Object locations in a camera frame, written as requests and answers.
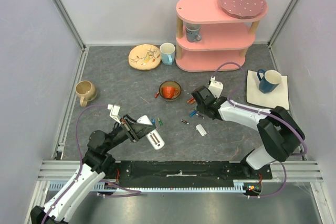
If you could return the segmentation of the white remote control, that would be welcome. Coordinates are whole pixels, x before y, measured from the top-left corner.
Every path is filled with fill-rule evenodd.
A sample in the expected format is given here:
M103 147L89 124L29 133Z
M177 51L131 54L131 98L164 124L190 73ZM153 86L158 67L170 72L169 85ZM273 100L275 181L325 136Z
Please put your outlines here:
M144 115L144 116L138 118L136 122L137 123L141 123L141 124L147 124L147 125L150 125L150 126L154 126L154 124L148 118L147 115ZM146 135L146 138L148 139L148 141L151 143L151 145L153 146L153 148L155 150L160 150L165 145L165 142L161 138L161 136L158 133L157 129L153 129L151 132L149 132Z

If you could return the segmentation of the white battery cover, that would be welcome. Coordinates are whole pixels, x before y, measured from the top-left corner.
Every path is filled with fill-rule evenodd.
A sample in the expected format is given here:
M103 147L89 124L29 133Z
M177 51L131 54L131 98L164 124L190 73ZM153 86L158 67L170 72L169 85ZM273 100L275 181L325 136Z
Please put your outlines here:
M199 134L200 134L201 136L205 136L205 135L207 135L207 132L205 131L205 129L203 128L203 126L202 126L201 124L198 124L198 125L196 126L196 129L197 129L197 131L199 132Z

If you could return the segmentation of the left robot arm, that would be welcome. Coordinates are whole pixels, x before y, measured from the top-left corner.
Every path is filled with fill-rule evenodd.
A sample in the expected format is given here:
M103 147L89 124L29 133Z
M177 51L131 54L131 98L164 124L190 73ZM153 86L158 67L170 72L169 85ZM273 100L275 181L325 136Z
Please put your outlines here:
M94 185L114 175L116 160L108 151L124 141L137 142L146 137L155 150L165 145L156 126L146 115L137 120L128 115L112 116L112 118L116 123L110 133L100 130L91 133L88 150L81 158L79 167L62 189L43 206L35 206L31 210L32 223L69 223Z

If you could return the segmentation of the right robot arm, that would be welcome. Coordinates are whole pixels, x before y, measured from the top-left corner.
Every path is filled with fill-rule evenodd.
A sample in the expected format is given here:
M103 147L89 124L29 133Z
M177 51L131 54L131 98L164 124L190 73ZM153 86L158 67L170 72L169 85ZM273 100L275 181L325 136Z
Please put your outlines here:
M240 166L241 174L254 178L259 170L274 161L284 162L304 143L305 135L288 111L277 106L274 109L258 109L242 105L226 97L215 97L201 86L192 92L196 110L212 120L235 122L256 130L263 146L251 151Z

